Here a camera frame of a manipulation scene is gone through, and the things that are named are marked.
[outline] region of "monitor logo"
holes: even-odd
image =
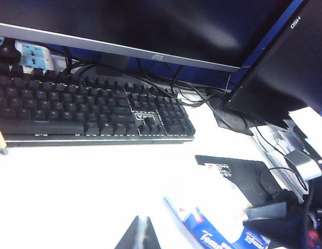
[[[296,25],[297,25],[297,23],[299,22],[301,20],[301,17],[300,16],[298,16],[296,19],[295,19],[295,21],[291,24],[291,28],[293,29]]]
[[[163,56],[161,54],[155,54],[153,55],[152,59],[156,61],[161,61],[163,59]]]

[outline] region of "power strip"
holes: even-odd
[[[0,45],[3,43],[3,38],[0,37]],[[21,59],[18,63],[23,67],[24,73],[30,74],[33,68],[41,68],[44,73],[47,70],[54,70],[49,49],[16,41],[16,49],[21,53]]]

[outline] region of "blue and white packaging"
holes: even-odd
[[[203,166],[183,175],[166,200],[205,249],[268,248],[268,238],[243,226],[252,205],[235,184]]]

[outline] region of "monitor stand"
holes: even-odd
[[[246,135],[253,135],[249,130],[249,127],[254,127],[254,118],[225,107],[227,100],[224,98],[211,99],[209,102],[217,114],[232,127],[236,128],[237,132]],[[214,117],[219,127],[231,130],[218,116],[214,115]]]

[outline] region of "black monitor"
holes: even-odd
[[[237,71],[291,0],[0,0],[0,36]]]
[[[227,106],[281,127],[289,111],[306,106],[322,111],[322,0],[300,5]]]

